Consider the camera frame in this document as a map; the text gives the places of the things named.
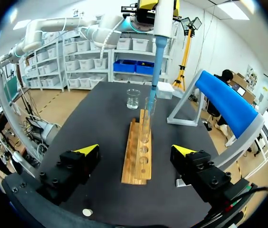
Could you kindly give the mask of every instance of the glass beaker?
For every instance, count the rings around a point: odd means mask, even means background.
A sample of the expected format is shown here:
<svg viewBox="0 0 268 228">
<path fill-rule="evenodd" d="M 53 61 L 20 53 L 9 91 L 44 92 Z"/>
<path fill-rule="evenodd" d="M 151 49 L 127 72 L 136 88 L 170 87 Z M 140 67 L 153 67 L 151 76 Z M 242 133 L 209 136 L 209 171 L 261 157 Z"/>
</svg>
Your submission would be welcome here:
<svg viewBox="0 0 268 228">
<path fill-rule="evenodd" d="M 137 89 L 128 89 L 126 91 L 126 93 L 128 94 L 128 99 L 126 101 L 126 106 L 129 109 L 137 109 L 138 108 L 138 96 L 140 94 L 140 91 Z"/>
<path fill-rule="evenodd" d="M 140 131 L 140 141 L 142 143 L 147 143 L 149 141 L 149 135 L 151 131 L 155 105 L 156 105 L 156 98 L 153 101 L 151 101 L 150 104 L 149 104 L 149 97 L 145 99 L 144 118 L 142 128 Z"/>
</svg>

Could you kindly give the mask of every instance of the ceiling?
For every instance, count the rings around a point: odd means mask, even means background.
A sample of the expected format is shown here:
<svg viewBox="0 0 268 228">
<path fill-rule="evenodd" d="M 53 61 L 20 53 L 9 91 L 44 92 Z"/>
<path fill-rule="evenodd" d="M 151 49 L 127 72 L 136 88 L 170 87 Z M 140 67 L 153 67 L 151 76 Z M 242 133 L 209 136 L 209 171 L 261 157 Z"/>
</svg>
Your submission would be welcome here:
<svg viewBox="0 0 268 228">
<path fill-rule="evenodd" d="M 54 14 L 65 6 L 78 2 L 80 0 L 24 0 L 24 4 L 18 6 L 18 15 L 14 23 L 9 21 L 2 27 L 2 35 L 0 46 L 12 47 L 25 35 L 25 29 L 13 31 L 13 27 L 18 21 L 26 19 L 46 18 L 48 15 Z M 263 65 L 264 72 L 268 75 L 268 26 L 261 10 L 258 10 L 252 15 L 246 7 L 239 1 L 235 2 L 249 17 L 250 20 L 232 20 L 224 11 L 216 7 L 215 4 L 220 4 L 226 0 L 185 0 L 199 8 L 205 9 L 207 12 L 221 19 L 226 25 L 239 34 L 250 46 L 252 51 Z"/>
<path fill-rule="evenodd" d="M 263 16 L 261 9 L 257 9 L 252 15 L 249 10 L 240 2 L 235 4 L 249 17 L 250 20 L 233 20 L 215 4 L 226 2 L 226 0 L 185 0 L 199 8 L 205 9 L 210 14 L 221 19 L 226 25 L 233 29 L 250 46 L 264 68 L 268 76 L 268 23 Z"/>
</svg>

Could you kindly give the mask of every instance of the blue padded bar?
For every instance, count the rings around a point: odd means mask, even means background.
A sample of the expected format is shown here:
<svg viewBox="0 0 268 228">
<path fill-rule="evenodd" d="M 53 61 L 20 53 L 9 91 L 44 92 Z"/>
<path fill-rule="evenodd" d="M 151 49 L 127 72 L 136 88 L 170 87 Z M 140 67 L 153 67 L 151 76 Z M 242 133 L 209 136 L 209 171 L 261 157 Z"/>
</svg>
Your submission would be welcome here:
<svg viewBox="0 0 268 228">
<path fill-rule="evenodd" d="M 195 85 L 224 117 L 236 138 L 258 115 L 243 97 L 207 71 L 202 72 Z"/>
</svg>

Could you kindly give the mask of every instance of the black table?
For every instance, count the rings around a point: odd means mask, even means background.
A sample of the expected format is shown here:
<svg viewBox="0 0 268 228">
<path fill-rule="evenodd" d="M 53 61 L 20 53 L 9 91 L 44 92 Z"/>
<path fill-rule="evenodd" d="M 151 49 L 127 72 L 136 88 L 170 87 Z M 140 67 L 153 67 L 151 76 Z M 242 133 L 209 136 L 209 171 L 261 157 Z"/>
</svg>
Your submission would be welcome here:
<svg viewBox="0 0 268 228">
<path fill-rule="evenodd" d="M 139 108 L 126 107 L 126 91 L 139 89 Z M 176 188 L 176 171 L 170 162 L 171 145 L 205 150 L 214 158 L 217 151 L 202 124 L 197 127 L 167 124 L 166 118 L 179 98 L 157 99 L 152 128 L 152 179 L 145 186 L 121 183 L 130 121 L 139 117 L 150 86 L 99 83 L 69 116 L 49 147 L 39 171 L 47 171 L 66 150 L 99 144 L 101 161 L 86 185 L 79 185 L 60 206 L 83 217 L 91 203 L 92 220 L 118 225 L 166 225 L 190 227 L 203 220 L 210 209 L 192 186 Z M 193 117 L 188 102 L 176 117 Z"/>
</svg>

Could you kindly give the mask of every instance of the wooden floor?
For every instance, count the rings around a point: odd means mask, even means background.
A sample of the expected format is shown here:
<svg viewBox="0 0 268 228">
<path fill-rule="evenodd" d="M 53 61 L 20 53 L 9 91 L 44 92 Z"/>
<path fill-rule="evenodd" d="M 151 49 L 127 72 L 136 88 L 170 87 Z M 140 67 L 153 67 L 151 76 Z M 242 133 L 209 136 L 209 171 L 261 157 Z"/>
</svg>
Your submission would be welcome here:
<svg viewBox="0 0 268 228">
<path fill-rule="evenodd" d="M 36 103 L 40 116 L 51 123 L 59 125 L 63 125 L 79 102 L 86 97 L 88 92 L 89 91 L 85 90 L 72 90 L 71 92 L 65 91 L 63 93 L 58 90 L 30 90 L 30 94 Z M 24 108 L 21 99 L 17 101 L 17 104 Z M 202 111 L 202 118 L 207 119 L 208 116 L 209 115 L 206 112 Z M 209 132 L 209 135 L 213 140 L 218 153 L 224 152 L 226 149 L 226 137 L 214 127 L 212 131 Z M 237 164 L 233 164 L 229 167 L 228 171 L 232 174 L 232 182 L 236 183 L 240 179 L 239 168 L 243 176 L 247 175 L 250 171 L 256 168 L 260 162 L 262 162 L 261 156 L 262 155 L 259 154 L 259 156 L 254 157 L 252 153 L 248 152 L 246 157 L 243 156 L 238 160 L 239 167 Z M 249 178 L 249 181 L 257 184 L 259 187 L 268 186 L 268 163 Z M 262 192 L 256 193 L 253 196 L 247 204 L 245 219 L 253 213 L 265 195 L 266 194 Z"/>
</svg>

